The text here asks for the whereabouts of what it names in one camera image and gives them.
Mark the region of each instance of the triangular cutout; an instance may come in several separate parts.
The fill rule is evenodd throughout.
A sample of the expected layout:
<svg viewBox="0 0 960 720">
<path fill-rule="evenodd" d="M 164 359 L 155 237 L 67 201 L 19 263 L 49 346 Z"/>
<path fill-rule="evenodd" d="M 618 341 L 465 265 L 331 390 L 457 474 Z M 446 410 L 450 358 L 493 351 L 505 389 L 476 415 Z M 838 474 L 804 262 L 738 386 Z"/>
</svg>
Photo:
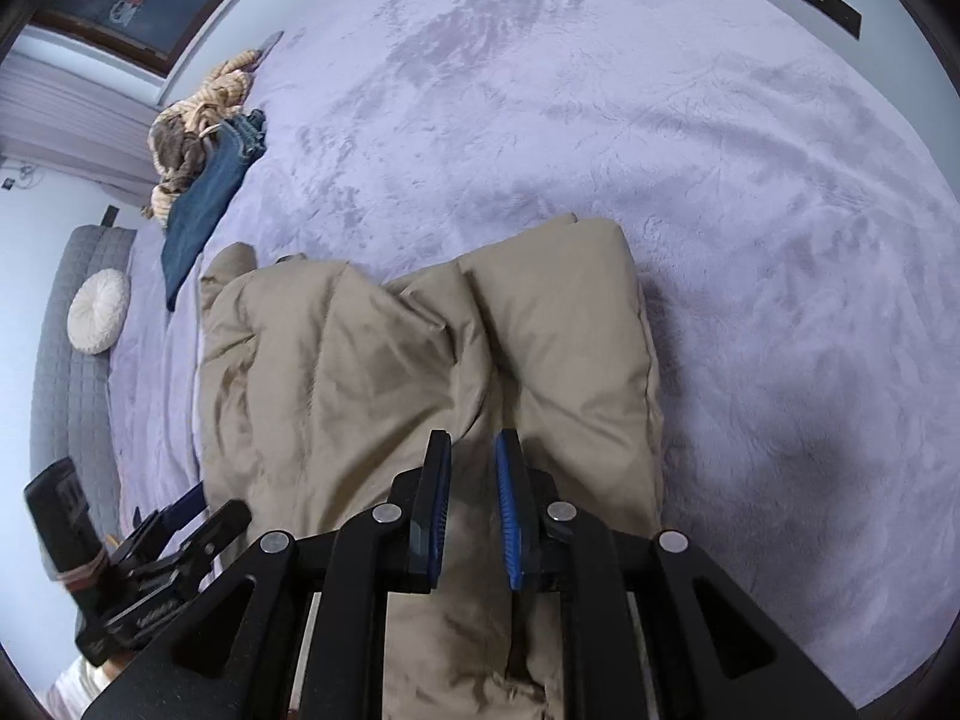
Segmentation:
<svg viewBox="0 0 960 720">
<path fill-rule="evenodd" d="M 693 583 L 700 610 L 707 621 L 720 668 L 728 680 L 736 680 L 776 659 L 776 653 L 709 581 Z"/>
<path fill-rule="evenodd" d="M 221 677 L 240 623 L 253 597 L 253 581 L 242 581 L 192 631 L 176 642 L 174 662 L 211 680 Z"/>
</svg>

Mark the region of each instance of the round white pillow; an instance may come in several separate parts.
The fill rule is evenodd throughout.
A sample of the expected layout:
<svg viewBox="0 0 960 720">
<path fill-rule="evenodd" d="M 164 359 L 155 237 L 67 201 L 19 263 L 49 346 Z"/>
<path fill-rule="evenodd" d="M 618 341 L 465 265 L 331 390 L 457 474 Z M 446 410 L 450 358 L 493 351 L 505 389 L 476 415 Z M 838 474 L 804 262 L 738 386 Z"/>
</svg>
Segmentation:
<svg viewBox="0 0 960 720">
<path fill-rule="evenodd" d="M 93 274 L 70 304 L 66 317 L 70 343 L 85 354 L 109 349 L 120 338 L 128 306 L 130 284 L 126 274 L 114 269 Z"/>
</svg>

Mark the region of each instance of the curtain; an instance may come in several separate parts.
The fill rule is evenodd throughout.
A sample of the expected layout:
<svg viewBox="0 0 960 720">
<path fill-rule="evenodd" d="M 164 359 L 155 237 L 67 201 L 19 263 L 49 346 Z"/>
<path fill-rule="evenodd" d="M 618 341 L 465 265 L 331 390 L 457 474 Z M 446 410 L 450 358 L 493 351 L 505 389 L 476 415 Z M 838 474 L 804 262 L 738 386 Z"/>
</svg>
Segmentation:
<svg viewBox="0 0 960 720">
<path fill-rule="evenodd" d="M 12 53 L 0 65 L 0 154 L 95 181 L 113 197 L 150 202 L 157 172 L 149 105 Z"/>
</svg>

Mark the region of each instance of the silver screw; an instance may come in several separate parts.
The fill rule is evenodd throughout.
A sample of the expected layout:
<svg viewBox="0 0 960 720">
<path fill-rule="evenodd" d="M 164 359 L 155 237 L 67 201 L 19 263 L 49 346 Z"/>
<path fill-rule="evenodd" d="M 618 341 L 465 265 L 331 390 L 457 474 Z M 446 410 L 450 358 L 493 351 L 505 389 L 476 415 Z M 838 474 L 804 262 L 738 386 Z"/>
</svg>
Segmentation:
<svg viewBox="0 0 960 720">
<path fill-rule="evenodd" d="M 403 509 L 395 503 L 381 503 L 373 510 L 373 519 L 377 522 L 397 522 L 400 517 L 403 517 Z"/>
<path fill-rule="evenodd" d="M 546 515 L 555 522 L 570 522 L 577 515 L 577 507 L 566 501 L 554 501 L 546 508 Z"/>
<path fill-rule="evenodd" d="M 664 552 L 672 552 L 674 555 L 685 552 L 686 548 L 690 546 L 689 539 L 680 531 L 664 531 L 661 533 L 659 542 Z"/>
<path fill-rule="evenodd" d="M 290 544 L 290 536 L 281 531 L 270 531 L 260 540 L 260 549 L 268 555 L 275 555 L 277 552 L 283 552 Z"/>
</svg>

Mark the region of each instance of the gray headboard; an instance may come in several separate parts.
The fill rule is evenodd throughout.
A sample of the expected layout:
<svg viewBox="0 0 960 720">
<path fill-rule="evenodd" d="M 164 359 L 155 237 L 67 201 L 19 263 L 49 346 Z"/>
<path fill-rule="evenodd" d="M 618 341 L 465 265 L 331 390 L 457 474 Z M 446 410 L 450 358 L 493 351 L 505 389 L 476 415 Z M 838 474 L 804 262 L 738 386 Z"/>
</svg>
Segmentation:
<svg viewBox="0 0 960 720">
<path fill-rule="evenodd" d="M 126 271 L 136 231 L 121 227 L 78 227 L 67 242 L 40 330 L 30 424 L 30 471 L 34 478 L 51 463 L 73 459 L 90 501 L 100 537 L 120 536 L 120 481 L 110 435 L 107 375 L 109 352 L 76 351 L 66 334 L 74 295 L 104 268 Z M 44 557 L 47 572 L 53 574 Z"/>
</svg>

